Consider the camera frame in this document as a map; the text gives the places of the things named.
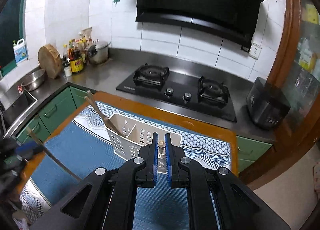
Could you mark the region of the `white wall socket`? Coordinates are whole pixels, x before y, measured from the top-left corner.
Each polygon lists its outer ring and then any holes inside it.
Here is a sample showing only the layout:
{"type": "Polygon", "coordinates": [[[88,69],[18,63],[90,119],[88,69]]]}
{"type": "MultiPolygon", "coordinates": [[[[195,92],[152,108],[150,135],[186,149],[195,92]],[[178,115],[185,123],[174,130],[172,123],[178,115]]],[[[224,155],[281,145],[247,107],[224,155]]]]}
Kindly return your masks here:
{"type": "Polygon", "coordinates": [[[256,43],[252,43],[250,50],[249,50],[249,56],[254,59],[259,59],[260,53],[261,53],[262,47],[256,43]]]}

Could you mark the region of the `wooden chopstick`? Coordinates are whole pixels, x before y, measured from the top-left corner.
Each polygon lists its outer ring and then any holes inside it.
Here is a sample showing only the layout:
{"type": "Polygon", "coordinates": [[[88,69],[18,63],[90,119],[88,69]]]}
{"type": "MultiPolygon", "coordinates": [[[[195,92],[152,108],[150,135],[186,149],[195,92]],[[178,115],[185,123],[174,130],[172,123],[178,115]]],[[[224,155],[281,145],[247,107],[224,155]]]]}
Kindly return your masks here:
{"type": "Polygon", "coordinates": [[[91,93],[91,91],[87,91],[87,95],[85,95],[85,99],[93,107],[93,109],[97,112],[97,114],[99,114],[99,116],[101,117],[105,126],[108,129],[112,130],[119,136],[123,136],[123,137],[125,136],[120,130],[117,129],[117,127],[112,123],[112,121],[110,121],[110,119],[101,112],[101,110],[97,106],[96,101],[93,98],[93,94],[91,93]]]}
{"type": "Polygon", "coordinates": [[[42,146],[43,151],[47,156],[49,156],[61,169],[63,169],[66,173],[71,175],[74,179],[76,179],[78,182],[81,181],[81,178],[78,177],[75,173],[73,173],[71,170],[69,170],[63,163],[61,163],[44,145],[43,142],[39,138],[37,138],[36,134],[33,132],[33,130],[27,126],[26,131],[28,132],[28,136],[30,136],[37,144],[42,146]]]}
{"type": "Polygon", "coordinates": [[[165,157],[165,146],[166,146],[166,143],[164,140],[160,140],[158,142],[158,158],[165,157]]]}
{"type": "Polygon", "coordinates": [[[95,111],[97,112],[97,114],[99,114],[99,116],[102,118],[102,120],[104,121],[104,123],[106,123],[108,121],[108,117],[105,116],[103,114],[103,112],[101,112],[101,110],[99,109],[99,107],[97,106],[97,103],[95,102],[95,99],[93,98],[93,94],[91,93],[90,90],[87,90],[87,95],[85,96],[85,99],[89,102],[89,104],[95,109],[95,111]]]}

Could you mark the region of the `wooden glass door cabinet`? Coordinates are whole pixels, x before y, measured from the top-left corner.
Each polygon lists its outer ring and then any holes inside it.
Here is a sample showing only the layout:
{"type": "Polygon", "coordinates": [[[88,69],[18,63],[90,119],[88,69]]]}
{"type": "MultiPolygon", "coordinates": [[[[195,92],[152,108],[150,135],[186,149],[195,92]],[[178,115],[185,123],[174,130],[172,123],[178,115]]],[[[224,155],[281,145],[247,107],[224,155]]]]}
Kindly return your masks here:
{"type": "MultiPolygon", "coordinates": [[[[319,0],[311,0],[319,6],[319,0]]],[[[255,190],[274,180],[298,162],[319,141],[319,80],[296,60],[298,41],[306,28],[316,25],[306,20],[303,0],[286,0],[284,32],[276,60],[267,81],[292,100],[283,121],[269,131],[258,127],[244,137],[273,146],[252,165],[240,172],[240,179],[255,190]]]]}

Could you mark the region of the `blue white patterned cloth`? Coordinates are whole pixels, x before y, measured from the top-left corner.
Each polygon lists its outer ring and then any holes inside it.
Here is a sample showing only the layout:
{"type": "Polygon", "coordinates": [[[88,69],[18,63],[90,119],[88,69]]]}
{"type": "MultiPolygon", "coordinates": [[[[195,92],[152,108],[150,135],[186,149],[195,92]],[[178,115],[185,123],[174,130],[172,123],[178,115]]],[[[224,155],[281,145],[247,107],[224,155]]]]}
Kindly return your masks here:
{"type": "MultiPolygon", "coordinates": [[[[125,117],[180,134],[185,155],[205,168],[231,167],[231,147],[227,142],[133,113],[125,113],[125,117]]],[[[112,170],[124,163],[114,153],[104,123],[91,107],[81,111],[58,136],[48,140],[46,147],[52,156],[42,160],[20,194],[22,210],[29,222],[35,222],[68,194],[78,177],[85,178],[99,167],[112,170]]],[[[154,188],[141,188],[137,192],[133,227],[188,229],[185,189],[171,189],[167,176],[158,174],[154,188]]]]}

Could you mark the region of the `small white jar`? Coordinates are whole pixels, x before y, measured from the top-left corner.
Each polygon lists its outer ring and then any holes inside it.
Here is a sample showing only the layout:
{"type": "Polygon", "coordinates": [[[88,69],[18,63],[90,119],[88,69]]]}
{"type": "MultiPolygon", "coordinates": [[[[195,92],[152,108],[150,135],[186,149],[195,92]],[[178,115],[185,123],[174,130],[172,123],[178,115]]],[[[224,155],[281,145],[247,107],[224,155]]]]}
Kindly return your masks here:
{"type": "Polygon", "coordinates": [[[64,73],[65,73],[65,76],[66,77],[71,77],[72,76],[71,64],[67,61],[67,62],[64,62],[62,64],[62,66],[63,66],[63,70],[64,70],[64,73]]]}

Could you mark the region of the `round wooden chopping block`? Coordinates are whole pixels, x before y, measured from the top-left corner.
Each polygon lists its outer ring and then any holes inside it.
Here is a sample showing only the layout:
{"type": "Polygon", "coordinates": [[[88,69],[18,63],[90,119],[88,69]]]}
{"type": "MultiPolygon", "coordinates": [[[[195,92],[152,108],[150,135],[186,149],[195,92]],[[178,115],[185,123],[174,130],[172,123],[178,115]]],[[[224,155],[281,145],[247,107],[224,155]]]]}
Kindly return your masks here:
{"type": "Polygon", "coordinates": [[[51,79],[57,78],[62,71],[60,54],[51,44],[44,45],[39,49],[38,61],[41,69],[44,69],[51,79]]]}

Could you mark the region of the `steel sink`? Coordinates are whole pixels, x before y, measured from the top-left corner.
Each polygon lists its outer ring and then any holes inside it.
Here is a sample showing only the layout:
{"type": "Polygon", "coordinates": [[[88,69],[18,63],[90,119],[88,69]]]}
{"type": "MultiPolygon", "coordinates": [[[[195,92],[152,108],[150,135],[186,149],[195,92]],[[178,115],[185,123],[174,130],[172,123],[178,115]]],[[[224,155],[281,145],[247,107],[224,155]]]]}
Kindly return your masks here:
{"type": "Polygon", "coordinates": [[[33,95],[24,92],[6,110],[1,105],[1,138],[36,103],[37,99],[33,95]]]}

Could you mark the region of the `steel mixing bowl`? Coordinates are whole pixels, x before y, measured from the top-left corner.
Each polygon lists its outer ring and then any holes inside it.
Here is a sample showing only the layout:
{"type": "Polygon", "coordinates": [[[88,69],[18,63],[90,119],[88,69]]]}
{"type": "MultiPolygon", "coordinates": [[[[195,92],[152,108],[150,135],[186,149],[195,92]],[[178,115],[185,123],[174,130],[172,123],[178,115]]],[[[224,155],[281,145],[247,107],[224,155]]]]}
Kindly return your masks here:
{"type": "Polygon", "coordinates": [[[21,86],[25,91],[31,92],[38,89],[44,83],[45,79],[46,71],[39,69],[28,75],[21,83],[21,86]]]}

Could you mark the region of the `blue white detergent jug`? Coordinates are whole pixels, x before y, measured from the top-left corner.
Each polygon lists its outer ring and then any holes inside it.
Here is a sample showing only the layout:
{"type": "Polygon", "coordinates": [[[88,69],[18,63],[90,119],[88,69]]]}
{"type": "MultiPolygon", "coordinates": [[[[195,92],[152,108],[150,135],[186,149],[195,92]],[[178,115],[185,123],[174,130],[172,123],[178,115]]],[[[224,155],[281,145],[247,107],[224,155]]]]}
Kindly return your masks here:
{"type": "Polygon", "coordinates": [[[28,53],[24,38],[19,39],[17,42],[13,41],[13,50],[16,65],[20,65],[23,61],[28,60],[28,53]]]}

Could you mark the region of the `yellow label sauce bottle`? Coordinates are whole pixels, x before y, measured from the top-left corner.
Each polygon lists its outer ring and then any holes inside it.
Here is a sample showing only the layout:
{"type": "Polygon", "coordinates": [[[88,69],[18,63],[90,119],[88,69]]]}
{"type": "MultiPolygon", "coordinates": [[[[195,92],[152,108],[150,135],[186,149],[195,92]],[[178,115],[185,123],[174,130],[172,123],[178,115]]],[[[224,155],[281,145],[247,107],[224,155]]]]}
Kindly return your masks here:
{"type": "Polygon", "coordinates": [[[80,50],[74,45],[73,41],[69,41],[69,63],[73,74],[79,73],[84,69],[84,64],[80,50]]]}

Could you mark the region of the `white plastic utensil holder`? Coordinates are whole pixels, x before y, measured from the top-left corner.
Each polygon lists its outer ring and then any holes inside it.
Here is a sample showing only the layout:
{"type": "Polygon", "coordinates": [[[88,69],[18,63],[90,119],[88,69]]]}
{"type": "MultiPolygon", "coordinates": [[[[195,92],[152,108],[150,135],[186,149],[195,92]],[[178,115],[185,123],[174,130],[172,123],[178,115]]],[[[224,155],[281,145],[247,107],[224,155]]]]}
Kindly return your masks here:
{"type": "Polygon", "coordinates": [[[152,143],[152,135],[155,132],[159,141],[163,141],[167,133],[170,134],[172,145],[179,146],[182,141],[181,134],[174,132],[173,129],[145,119],[114,113],[110,120],[122,133],[119,136],[107,129],[114,153],[124,160],[137,157],[141,147],[152,143]]]}

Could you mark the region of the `steel pressure cooker pot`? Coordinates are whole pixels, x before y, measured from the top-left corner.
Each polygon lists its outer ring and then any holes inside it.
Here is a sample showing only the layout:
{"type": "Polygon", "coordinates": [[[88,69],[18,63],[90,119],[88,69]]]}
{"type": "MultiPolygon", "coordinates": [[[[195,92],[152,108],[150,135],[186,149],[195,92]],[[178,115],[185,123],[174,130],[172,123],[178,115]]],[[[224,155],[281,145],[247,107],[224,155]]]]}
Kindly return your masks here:
{"type": "Polygon", "coordinates": [[[93,43],[88,48],[88,61],[91,65],[96,66],[105,63],[108,60],[109,43],[100,41],[93,43]]]}

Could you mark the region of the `black gas stove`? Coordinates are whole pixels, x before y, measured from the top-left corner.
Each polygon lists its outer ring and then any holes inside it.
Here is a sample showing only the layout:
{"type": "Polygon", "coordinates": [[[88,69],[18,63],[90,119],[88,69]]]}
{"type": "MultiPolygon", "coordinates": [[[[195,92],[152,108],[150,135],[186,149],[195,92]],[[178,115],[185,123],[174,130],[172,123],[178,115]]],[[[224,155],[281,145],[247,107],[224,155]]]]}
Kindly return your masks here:
{"type": "Polygon", "coordinates": [[[144,64],[116,90],[237,122],[227,86],[204,76],[191,77],[171,72],[168,67],[144,64]]]}

